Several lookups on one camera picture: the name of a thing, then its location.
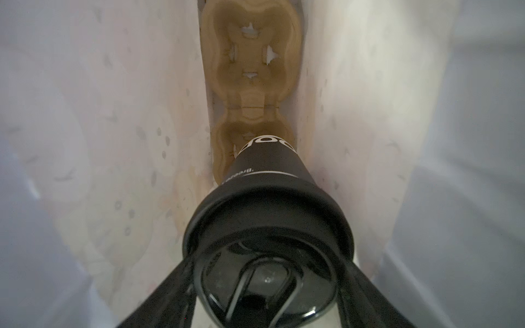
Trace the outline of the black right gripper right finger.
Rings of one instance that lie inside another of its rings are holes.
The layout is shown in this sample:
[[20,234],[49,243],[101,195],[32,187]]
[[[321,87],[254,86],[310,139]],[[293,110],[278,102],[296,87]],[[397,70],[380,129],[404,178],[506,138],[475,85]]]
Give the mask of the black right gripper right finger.
[[337,305],[342,327],[414,326],[353,262],[339,262],[336,276]]

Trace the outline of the cartoon animal paper bag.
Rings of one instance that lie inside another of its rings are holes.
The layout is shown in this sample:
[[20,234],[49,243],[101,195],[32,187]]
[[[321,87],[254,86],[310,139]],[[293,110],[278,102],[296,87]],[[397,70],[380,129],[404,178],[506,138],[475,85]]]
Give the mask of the cartoon animal paper bag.
[[[1,326],[115,327],[217,187],[203,1],[1,2]],[[524,326],[524,2],[292,1],[280,111],[417,327]]]

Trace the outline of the brown pulp cup carrier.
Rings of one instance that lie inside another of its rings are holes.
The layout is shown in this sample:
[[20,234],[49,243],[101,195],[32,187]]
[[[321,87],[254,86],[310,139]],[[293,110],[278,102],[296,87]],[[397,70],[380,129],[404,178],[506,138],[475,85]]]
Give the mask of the brown pulp cup carrier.
[[280,104],[298,81],[302,25],[289,1],[208,1],[200,42],[206,82],[224,104],[211,133],[220,184],[254,137],[275,135],[296,145]]

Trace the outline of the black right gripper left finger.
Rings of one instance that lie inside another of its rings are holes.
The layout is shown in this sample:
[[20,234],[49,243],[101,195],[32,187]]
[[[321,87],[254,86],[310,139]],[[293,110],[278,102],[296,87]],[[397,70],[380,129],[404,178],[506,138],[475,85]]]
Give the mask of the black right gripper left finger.
[[195,310],[194,258],[185,258],[120,327],[191,327]]

